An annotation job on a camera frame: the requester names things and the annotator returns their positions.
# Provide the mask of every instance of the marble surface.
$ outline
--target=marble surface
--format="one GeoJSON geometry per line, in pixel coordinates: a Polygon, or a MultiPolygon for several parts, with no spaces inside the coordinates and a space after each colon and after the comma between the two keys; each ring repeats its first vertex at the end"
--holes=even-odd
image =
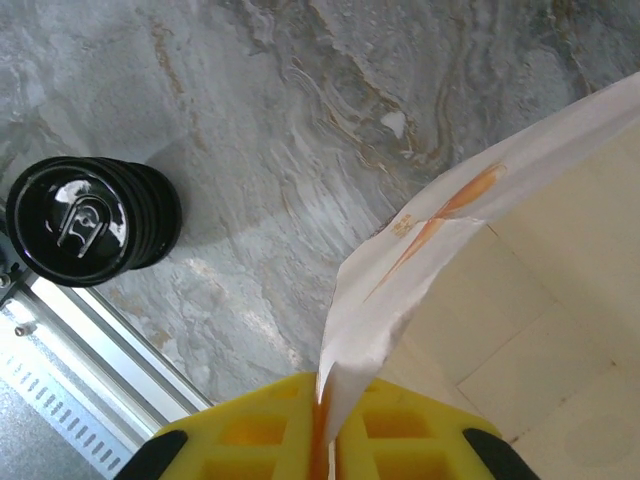
{"type": "Polygon", "coordinates": [[[181,239],[99,288],[212,400],[313,369],[342,260],[456,162],[640,68],[640,3],[8,0],[0,196],[148,163],[181,239]]]}

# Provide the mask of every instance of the black ribbed container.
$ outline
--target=black ribbed container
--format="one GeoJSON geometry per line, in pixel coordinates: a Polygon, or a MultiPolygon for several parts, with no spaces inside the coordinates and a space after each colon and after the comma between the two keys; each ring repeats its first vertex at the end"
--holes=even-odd
{"type": "Polygon", "coordinates": [[[7,233],[25,263],[59,285],[90,287],[148,267],[175,245],[182,213],[169,180],[146,165],[55,157],[11,187],[7,233]]]}

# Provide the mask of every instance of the paper sheet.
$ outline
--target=paper sheet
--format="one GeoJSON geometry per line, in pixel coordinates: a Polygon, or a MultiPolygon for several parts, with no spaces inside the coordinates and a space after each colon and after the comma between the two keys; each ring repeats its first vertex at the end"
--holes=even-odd
{"type": "Polygon", "coordinates": [[[638,122],[640,73],[441,175],[342,264],[317,384],[325,445],[382,368],[435,277],[478,229],[638,122]]]}

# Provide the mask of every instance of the black jar lid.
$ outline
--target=black jar lid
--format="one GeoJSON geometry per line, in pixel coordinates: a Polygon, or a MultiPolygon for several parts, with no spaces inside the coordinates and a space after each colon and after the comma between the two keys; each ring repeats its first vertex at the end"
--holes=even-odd
{"type": "Polygon", "coordinates": [[[69,286],[101,283],[129,268],[135,254],[131,195],[130,185],[90,159],[39,162],[9,193],[9,237],[41,276],[69,286]]]}

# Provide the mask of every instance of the screw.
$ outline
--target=screw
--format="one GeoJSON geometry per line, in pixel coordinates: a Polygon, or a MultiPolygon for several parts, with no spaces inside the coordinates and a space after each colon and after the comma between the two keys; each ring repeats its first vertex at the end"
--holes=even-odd
{"type": "Polygon", "coordinates": [[[18,325],[13,330],[13,333],[16,334],[16,337],[27,337],[35,332],[36,328],[37,325],[35,324],[35,322],[23,323],[21,325],[18,325]]]}
{"type": "Polygon", "coordinates": [[[11,283],[13,283],[11,281],[11,277],[6,274],[3,273],[2,275],[0,275],[0,288],[7,288],[9,285],[11,285],[11,283]]]}

